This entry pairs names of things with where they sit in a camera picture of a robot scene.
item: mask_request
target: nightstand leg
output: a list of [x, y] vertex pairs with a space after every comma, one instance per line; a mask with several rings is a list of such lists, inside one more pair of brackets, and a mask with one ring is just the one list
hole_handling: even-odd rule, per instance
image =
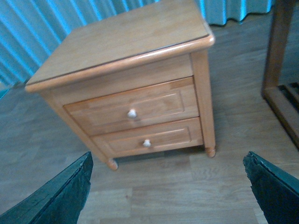
[[207, 51], [191, 53], [194, 83], [198, 99], [201, 129], [206, 148], [206, 154], [212, 158], [215, 156], [215, 130], [212, 109], [212, 94], [210, 84], [209, 63]]
[[216, 155], [216, 149], [215, 147], [208, 147], [205, 148], [206, 154], [208, 157], [213, 158]]
[[112, 170], [117, 170], [118, 168], [118, 164], [114, 159], [109, 159], [106, 164]]

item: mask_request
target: drawer knob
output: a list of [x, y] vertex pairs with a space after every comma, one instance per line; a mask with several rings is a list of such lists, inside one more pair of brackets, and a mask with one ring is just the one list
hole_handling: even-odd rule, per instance
[[149, 148], [151, 146], [150, 140], [149, 139], [144, 140], [143, 146]]
[[137, 113], [136, 113], [136, 110], [132, 109], [128, 112], [128, 118], [135, 118], [137, 117]]

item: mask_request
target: curtain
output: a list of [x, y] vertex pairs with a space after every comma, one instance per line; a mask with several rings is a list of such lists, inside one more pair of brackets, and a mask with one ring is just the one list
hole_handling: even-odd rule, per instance
[[[26, 83], [75, 28], [159, 0], [1, 0], [0, 83]], [[271, 0], [195, 0], [210, 24], [270, 11]]]

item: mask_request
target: wooden floor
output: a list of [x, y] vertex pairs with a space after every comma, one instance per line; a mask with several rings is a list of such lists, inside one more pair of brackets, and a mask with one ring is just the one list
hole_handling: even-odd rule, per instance
[[[118, 159], [116, 172], [93, 157], [91, 192], [78, 223], [267, 223], [243, 157], [255, 151], [299, 178], [299, 152], [260, 94], [270, 22], [268, 14], [213, 28], [216, 156], [196, 148], [134, 156]], [[299, 77], [298, 7], [295, 22], [283, 71], [287, 83]], [[21, 87], [0, 101], [0, 127], [0, 213], [87, 151], [37, 94]]]

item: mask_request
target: wooden drawer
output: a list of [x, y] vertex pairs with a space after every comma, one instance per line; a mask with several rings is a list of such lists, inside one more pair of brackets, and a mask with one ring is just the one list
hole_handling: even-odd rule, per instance
[[[94, 143], [109, 157], [159, 152], [202, 145], [199, 118], [186, 119], [95, 136]], [[143, 145], [149, 140], [150, 146]]]
[[[69, 104], [64, 108], [89, 136], [199, 115], [191, 77]], [[135, 118], [128, 117], [130, 110], [136, 111]]]

